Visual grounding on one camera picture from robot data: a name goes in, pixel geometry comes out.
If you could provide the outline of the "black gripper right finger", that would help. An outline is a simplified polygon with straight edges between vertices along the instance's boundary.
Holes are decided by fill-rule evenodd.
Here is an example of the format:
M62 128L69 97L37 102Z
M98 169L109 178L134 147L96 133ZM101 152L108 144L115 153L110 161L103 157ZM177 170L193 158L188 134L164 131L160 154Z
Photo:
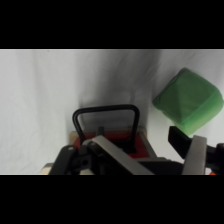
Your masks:
M183 175L204 175L206 168L224 175L224 143L209 146L205 137L190 138L175 126L169 127L168 142L184 160Z

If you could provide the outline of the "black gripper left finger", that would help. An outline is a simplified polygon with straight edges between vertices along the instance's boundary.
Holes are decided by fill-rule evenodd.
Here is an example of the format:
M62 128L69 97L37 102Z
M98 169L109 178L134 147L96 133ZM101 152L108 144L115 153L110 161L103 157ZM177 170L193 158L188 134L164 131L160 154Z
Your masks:
M138 175L146 174L143 164L156 159L156 153L147 140L147 131L138 128L71 132L69 144L64 146L49 175Z

